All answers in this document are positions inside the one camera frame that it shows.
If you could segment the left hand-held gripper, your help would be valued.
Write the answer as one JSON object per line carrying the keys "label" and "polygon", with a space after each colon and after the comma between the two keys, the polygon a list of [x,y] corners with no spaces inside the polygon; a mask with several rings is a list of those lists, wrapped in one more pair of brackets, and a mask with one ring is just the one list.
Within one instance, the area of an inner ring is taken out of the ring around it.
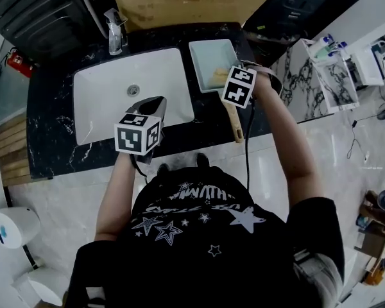
{"label": "left hand-held gripper", "polygon": [[150,164],[154,149],[162,139],[166,108],[167,99],[162,96],[143,99],[128,108],[124,117],[114,125],[115,150]]}

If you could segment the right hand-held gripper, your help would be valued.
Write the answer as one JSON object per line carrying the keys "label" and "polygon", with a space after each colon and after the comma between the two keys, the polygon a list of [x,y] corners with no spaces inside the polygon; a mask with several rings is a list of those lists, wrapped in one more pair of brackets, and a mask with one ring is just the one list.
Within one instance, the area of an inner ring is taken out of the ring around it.
{"label": "right hand-held gripper", "polygon": [[282,82],[270,68],[254,62],[242,61],[238,66],[232,66],[225,83],[221,100],[236,107],[246,108],[255,87],[256,75],[267,74],[272,88],[280,94]]}

